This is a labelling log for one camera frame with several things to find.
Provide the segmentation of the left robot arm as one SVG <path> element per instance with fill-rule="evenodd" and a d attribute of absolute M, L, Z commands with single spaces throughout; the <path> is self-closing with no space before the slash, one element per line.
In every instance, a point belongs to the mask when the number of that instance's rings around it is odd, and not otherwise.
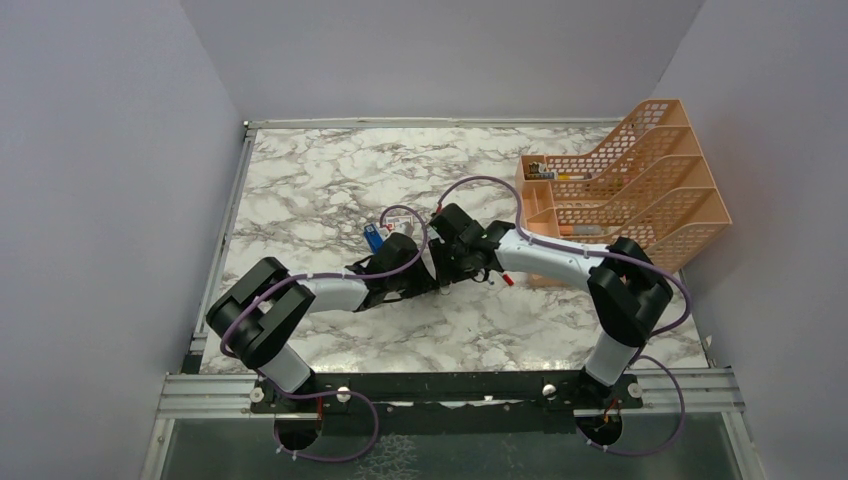
<path fill-rule="evenodd" d="M 276 383 L 276 396 L 298 411 L 313 401 L 313 370 L 289 345 L 308 314 L 360 312 L 437 290 L 410 237 L 391 234 L 376 253 L 330 277 L 290 272 L 274 257 L 258 261 L 210 307 L 205 322 L 228 351 Z"/>

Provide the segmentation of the red white staple box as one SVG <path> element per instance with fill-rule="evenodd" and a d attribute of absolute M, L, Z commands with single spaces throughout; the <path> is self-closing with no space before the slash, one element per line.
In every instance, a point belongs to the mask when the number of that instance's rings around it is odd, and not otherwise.
<path fill-rule="evenodd" d="M 405 235 L 411 235 L 414 232 L 416 223 L 417 220 L 412 215 L 391 215 L 383 221 L 388 231 L 398 231 Z"/>

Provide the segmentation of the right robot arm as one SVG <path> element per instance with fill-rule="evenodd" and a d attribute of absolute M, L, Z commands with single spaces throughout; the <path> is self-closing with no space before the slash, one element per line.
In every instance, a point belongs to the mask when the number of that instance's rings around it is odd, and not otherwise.
<path fill-rule="evenodd" d="M 616 395 L 616 382 L 672 299 L 669 282 L 629 238 L 592 245 L 531 235 L 504 221 L 483 227 L 456 204 L 443 207 L 429 226 L 437 236 L 431 252 L 444 283 L 462 274 L 521 272 L 589 293 L 602 332 L 576 384 L 579 398 L 592 407 Z"/>

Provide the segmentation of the blue stapler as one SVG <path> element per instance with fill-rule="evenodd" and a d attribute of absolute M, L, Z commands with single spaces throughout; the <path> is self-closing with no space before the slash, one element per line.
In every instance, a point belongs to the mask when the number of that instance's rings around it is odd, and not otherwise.
<path fill-rule="evenodd" d="M 391 234 L 387 226 L 375 223 L 368 224 L 363 229 L 364 239 L 372 254 L 376 254 Z"/>

